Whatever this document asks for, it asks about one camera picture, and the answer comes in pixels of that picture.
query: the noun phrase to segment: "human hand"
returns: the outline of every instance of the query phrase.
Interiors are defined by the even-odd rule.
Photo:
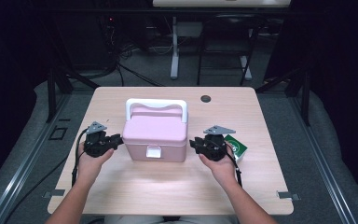
[[[114,150],[110,148],[102,156],[93,158],[84,152],[84,142],[79,145],[78,155],[78,178],[76,184],[81,184],[87,188],[91,188],[101,172],[103,164],[112,157]]]
[[[226,143],[227,152],[232,157],[232,145],[229,145],[228,142]],[[213,177],[220,184],[220,186],[224,188],[226,185],[229,185],[233,182],[237,184],[237,180],[235,179],[234,173],[235,166],[232,160],[227,155],[220,161],[210,161],[201,153],[199,154],[199,157],[202,163],[204,163],[207,167],[211,169]]]

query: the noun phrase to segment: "green card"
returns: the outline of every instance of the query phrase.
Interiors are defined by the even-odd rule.
[[[242,159],[243,154],[245,153],[245,150],[248,147],[246,147],[244,144],[242,144],[241,142],[239,142],[237,139],[235,139],[233,136],[231,136],[229,134],[225,137],[225,140],[228,141],[232,145],[232,150],[234,151],[235,161]]]

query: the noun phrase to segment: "forearm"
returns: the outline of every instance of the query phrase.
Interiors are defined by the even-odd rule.
[[[238,183],[231,181],[222,185],[241,224],[276,223]]]
[[[46,223],[78,224],[89,195],[90,186],[74,184]]]

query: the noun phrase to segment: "metal bracket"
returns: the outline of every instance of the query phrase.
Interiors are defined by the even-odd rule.
[[[277,196],[280,199],[287,199],[290,201],[300,201],[301,198],[298,194],[292,194],[290,191],[277,191]]]
[[[105,126],[98,123],[97,121],[94,121],[87,129],[86,134],[97,133],[105,129],[107,129]]]
[[[214,125],[213,127],[207,129],[204,131],[204,133],[216,135],[216,134],[224,134],[224,133],[235,133],[234,130],[223,128],[217,125]]]
[[[51,198],[52,196],[63,196],[63,194],[65,193],[64,189],[54,189],[52,192],[50,191],[46,191],[43,195],[42,198]]]

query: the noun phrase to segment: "desk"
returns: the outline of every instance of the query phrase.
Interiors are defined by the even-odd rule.
[[[202,95],[209,95],[212,101],[203,103]],[[253,89],[98,88],[78,133],[93,121],[105,125],[108,135],[122,133],[126,120],[125,102],[131,97],[185,100],[189,115],[188,139],[203,137],[203,130],[215,124],[236,130],[232,136],[248,147],[239,162],[244,188],[272,215],[293,212],[291,201],[277,197],[276,191],[287,191],[287,187]],[[75,148],[76,142],[71,155],[75,155]],[[64,195],[71,188],[74,163],[74,156],[70,156],[56,187],[64,189]],[[48,211],[52,213],[62,199],[63,196],[53,196]],[[121,145],[103,165],[89,193],[84,213],[182,216],[234,214],[234,210],[209,168],[202,164],[189,144],[184,162],[132,161],[125,145]]]
[[[246,7],[246,8],[288,8],[291,0],[153,0],[154,7]],[[172,20],[172,65],[171,79],[178,78],[179,67],[179,49],[177,42],[177,22],[176,17]],[[246,64],[246,58],[241,57],[241,64]],[[246,80],[252,80],[250,70],[248,69]]]

